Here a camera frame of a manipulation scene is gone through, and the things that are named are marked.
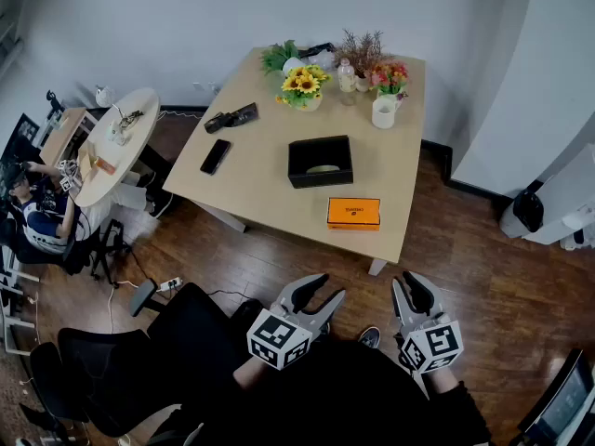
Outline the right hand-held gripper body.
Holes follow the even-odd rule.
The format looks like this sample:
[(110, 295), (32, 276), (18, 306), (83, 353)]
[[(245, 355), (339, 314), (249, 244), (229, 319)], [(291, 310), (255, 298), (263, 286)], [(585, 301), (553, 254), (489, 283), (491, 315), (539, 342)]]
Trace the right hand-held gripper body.
[(422, 322), (406, 336), (399, 332), (394, 337), (399, 365), (426, 397), (429, 392), (423, 375), (449, 367), (464, 350), (459, 322), (452, 321), (445, 313)]

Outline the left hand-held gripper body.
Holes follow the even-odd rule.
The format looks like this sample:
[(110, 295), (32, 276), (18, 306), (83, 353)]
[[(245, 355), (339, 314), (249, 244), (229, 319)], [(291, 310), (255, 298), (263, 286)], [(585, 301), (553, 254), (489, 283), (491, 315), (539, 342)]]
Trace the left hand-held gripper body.
[(322, 312), (299, 311), (286, 295), (258, 314), (246, 334), (248, 352), (276, 370), (283, 370), (304, 357), (325, 325)]

